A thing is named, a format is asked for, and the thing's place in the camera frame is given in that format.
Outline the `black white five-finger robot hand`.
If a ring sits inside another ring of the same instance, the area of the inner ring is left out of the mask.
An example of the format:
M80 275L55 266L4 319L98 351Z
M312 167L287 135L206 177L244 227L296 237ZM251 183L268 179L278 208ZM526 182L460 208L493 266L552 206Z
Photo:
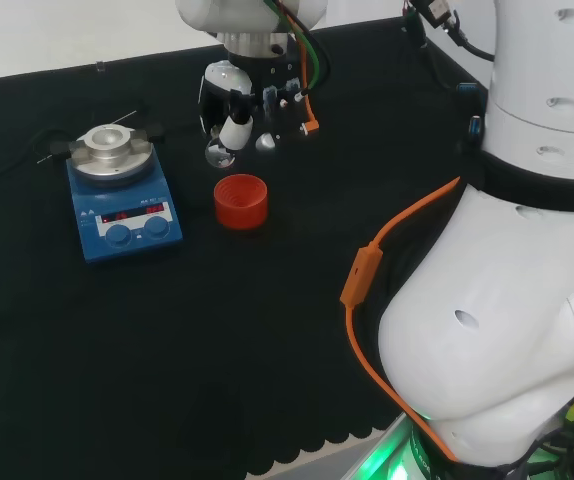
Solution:
M274 59L231 54L207 65L198 105L210 162L224 168L245 151L269 154L318 129L302 95L296 60L289 54Z

